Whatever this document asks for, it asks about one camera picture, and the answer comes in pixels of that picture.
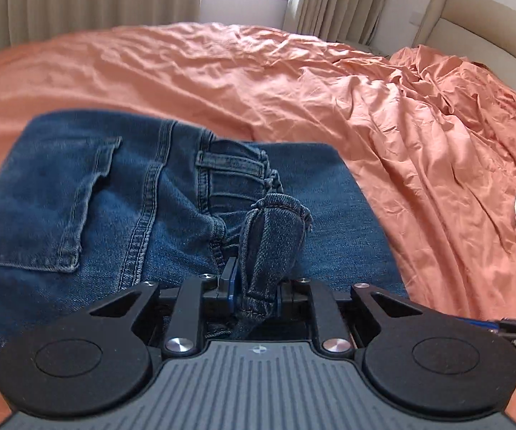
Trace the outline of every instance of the beige headboard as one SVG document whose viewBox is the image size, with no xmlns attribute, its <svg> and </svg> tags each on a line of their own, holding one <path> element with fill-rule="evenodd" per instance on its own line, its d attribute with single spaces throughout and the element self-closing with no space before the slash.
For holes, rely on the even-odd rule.
<svg viewBox="0 0 516 430">
<path fill-rule="evenodd" d="M 493 0 L 431 0 L 413 46 L 484 63 L 516 90 L 516 11 Z"/>
</svg>

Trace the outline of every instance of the jeans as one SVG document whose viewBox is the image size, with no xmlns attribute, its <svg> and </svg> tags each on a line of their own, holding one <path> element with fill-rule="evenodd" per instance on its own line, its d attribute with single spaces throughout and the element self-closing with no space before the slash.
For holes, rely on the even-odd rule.
<svg viewBox="0 0 516 430">
<path fill-rule="evenodd" d="M 44 114 L 0 169 L 0 348 L 141 281 L 167 288 L 220 273 L 232 256 L 254 319 L 246 328 L 267 315 L 268 296 L 252 298 L 274 271 L 405 293 L 382 229 L 329 146 L 241 143 L 114 111 Z"/>
</svg>

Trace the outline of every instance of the black circular disc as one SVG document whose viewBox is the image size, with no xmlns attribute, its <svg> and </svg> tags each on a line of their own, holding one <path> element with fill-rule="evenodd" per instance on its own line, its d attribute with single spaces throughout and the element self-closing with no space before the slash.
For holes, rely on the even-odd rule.
<svg viewBox="0 0 516 430">
<path fill-rule="evenodd" d="M 398 322 L 374 338 L 364 370 L 377 390 L 428 416 L 502 410 L 516 387 L 516 350 L 463 321 Z"/>
<path fill-rule="evenodd" d="M 117 318 L 66 317 L 0 352 L 0 391 L 40 417 L 97 414 L 137 393 L 151 376 L 147 347 Z"/>
</svg>

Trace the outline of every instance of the wall outlet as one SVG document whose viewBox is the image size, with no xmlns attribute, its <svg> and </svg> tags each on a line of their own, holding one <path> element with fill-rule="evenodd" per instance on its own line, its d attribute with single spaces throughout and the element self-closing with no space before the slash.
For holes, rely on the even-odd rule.
<svg viewBox="0 0 516 430">
<path fill-rule="evenodd" d="M 413 11 L 411 13 L 411 17 L 409 18 L 409 22 L 419 27 L 421 25 L 421 21 L 423 20 L 423 16 L 425 16 L 423 13 Z"/>
</svg>

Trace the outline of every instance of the bed sheet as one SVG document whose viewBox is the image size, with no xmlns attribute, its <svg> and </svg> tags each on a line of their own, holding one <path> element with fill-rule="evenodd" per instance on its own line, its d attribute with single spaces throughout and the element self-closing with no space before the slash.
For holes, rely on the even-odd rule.
<svg viewBox="0 0 516 430">
<path fill-rule="evenodd" d="M 71 107 L 333 145 L 414 301 L 516 317 L 516 93 L 482 67 L 427 47 L 388 61 L 260 27 L 71 34 L 0 54 L 0 164 L 33 116 Z M 516 420 L 516 393 L 508 412 Z"/>
</svg>

